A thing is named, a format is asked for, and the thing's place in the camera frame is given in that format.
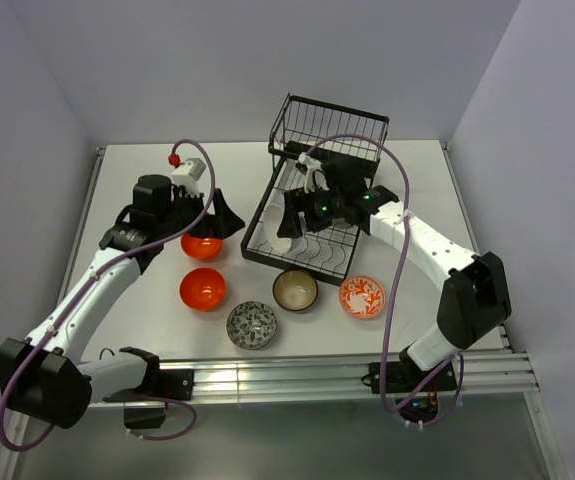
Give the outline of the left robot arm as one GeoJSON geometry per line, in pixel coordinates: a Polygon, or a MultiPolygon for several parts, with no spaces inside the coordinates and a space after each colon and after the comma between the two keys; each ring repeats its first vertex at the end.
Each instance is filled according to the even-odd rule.
{"type": "Polygon", "coordinates": [[[0,345],[1,408],[68,429],[90,404],[119,392],[139,399],[157,395],[162,386],[157,355],[124,347],[107,360],[84,363],[82,353],[165,243],[185,233],[227,239],[244,225],[219,188],[203,195],[165,175],[141,176],[85,276],[24,340],[8,338],[0,345]]]}

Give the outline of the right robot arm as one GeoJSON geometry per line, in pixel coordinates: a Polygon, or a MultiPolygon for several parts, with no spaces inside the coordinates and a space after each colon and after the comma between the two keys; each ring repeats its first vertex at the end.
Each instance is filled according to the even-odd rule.
{"type": "Polygon", "coordinates": [[[393,247],[438,288],[435,323],[401,354],[402,383],[419,390],[445,358],[464,351],[511,314],[502,260],[448,239],[411,212],[405,200],[382,185],[370,187],[360,167],[342,158],[318,160],[302,153],[297,170],[304,184],[283,194],[280,239],[299,239],[336,220],[393,247]]]}

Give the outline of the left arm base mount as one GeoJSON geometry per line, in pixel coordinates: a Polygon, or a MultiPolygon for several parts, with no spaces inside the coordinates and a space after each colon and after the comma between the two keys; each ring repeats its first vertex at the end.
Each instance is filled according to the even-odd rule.
{"type": "Polygon", "coordinates": [[[119,391],[102,402],[123,405],[123,424],[130,434],[168,439],[189,432],[197,421],[197,412],[189,404],[194,384],[194,369],[162,369],[152,386],[119,391]]]}

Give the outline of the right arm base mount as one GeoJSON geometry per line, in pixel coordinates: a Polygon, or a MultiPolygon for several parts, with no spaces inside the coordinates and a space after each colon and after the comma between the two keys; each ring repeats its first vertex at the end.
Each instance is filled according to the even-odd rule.
{"type": "MultiPolygon", "coordinates": [[[[385,375],[387,394],[410,393],[419,383],[430,375],[416,367],[404,365],[401,361],[388,362],[385,375]]],[[[372,394],[380,393],[380,363],[368,364],[368,371],[361,377],[361,383],[371,390],[372,394]]],[[[457,378],[452,364],[443,367],[427,384],[421,392],[449,392],[455,391],[457,378]]]]}

